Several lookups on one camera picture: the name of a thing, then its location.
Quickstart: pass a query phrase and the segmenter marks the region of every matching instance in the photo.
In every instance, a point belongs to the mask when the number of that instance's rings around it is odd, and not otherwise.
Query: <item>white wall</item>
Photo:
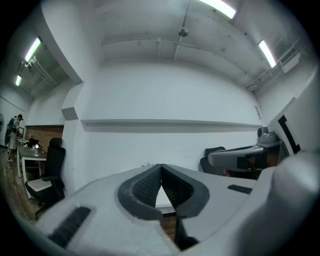
[[[28,119],[28,111],[31,106],[32,98],[25,93],[12,88],[9,85],[0,86],[0,114],[3,115],[4,124],[0,133],[0,145],[5,146],[5,135],[7,124],[14,116],[21,114],[24,120]],[[25,127],[24,122],[20,122],[21,127]]]
[[[199,171],[205,148],[255,144],[263,124],[250,92],[206,69],[172,61],[109,63],[82,86],[77,105],[80,121],[67,121],[63,132],[75,138],[67,161],[73,168],[63,174],[71,184],[67,195],[147,163]],[[161,194],[159,202],[168,199]]]
[[[287,74],[281,72],[264,84],[255,94],[266,124],[284,109],[293,97],[298,97],[315,78],[319,66],[315,59],[302,56],[299,64]]]
[[[110,63],[90,85],[82,120],[197,120],[261,125],[255,97],[196,66],[162,62]]]
[[[57,87],[35,98],[26,119],[27,126],[64,125],[65,118],[61,108],[74,83],[67,78]]]
[[[81,2],[45,0],[41,2],[44,19],[55,42],[74,71],[86,81],[98,68],[99,59],[82,27]]]

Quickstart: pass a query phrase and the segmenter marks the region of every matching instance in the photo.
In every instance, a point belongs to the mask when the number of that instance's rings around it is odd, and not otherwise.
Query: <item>black office chair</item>
[[[44,203],[35,212],[36,220],[39,218],[39,213],[65,198],[63,190],[65,185],[61,179],[61,168],[66,150],[61,147],[62,141],[61,138],[52,138],[50,140],[45,162],[45,176],[25,183],[29,193],[38,199],[40,203]]]
[[[208,156],[212,152],[226,150],[223,146],[213,147],[213,148],[206,148],[204,151],[203,158],[200,159],[200,165],[204,173],[206,174],[214,174],[219,176],[224,176],[224,168],[212,166],[209,163]]]

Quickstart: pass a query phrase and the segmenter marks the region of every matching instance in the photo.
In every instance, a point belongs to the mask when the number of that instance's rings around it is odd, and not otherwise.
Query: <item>brick wall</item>
[[[27,126],[25,139],[32,134],[35,140],[39,140],[40,149],[47,153],[49,142],[52,138],[62,138],[63,126]]]

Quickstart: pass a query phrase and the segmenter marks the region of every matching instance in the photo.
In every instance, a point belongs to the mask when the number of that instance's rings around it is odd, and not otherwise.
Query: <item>ceiling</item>
[[[87,37],[104,61],[160,58],[193,63],[246,88],[270,69],[258,43],[265,40],[278,59],[303,30],[269,1],[224,2],[236,10],[233,19],[199,0],[83,0],[80,9]],[[189,34],[181,38],[174,59],[183,25]]]
[[[12,85],[16,90],[27,93],[31,98],[38,97],[42,92],[53,88],[38,73],[29,70],[24,65],[19,73],[21,61],[37,37],[38,34],[34,29],[32,21],[27,19],[12,35],[6,48],[6,56],[1,64],[2,83]],[[37,48],[34,56],[58,84],[67,77],[67,74],[43,42]],[[20,85],[16,86],[15,81],[18,73],[22,79]]]

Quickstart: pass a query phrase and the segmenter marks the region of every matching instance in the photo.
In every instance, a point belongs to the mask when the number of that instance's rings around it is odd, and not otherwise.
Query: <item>wooden floor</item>
[[[8,162],[7,149],[0,147],[0,188],[7,198],[11,210],[22,216],[30,222],[35,222],[35,212],[40,208],[38,201],[34,198],[27,197],[26,188],[24,186],[24,178],[18,177],[17,161]],[[26,173],[27,179],[32,180],[34,177],[30,173]],[[176,217],[164,217],[162,228],[172,241],[176,235]]]

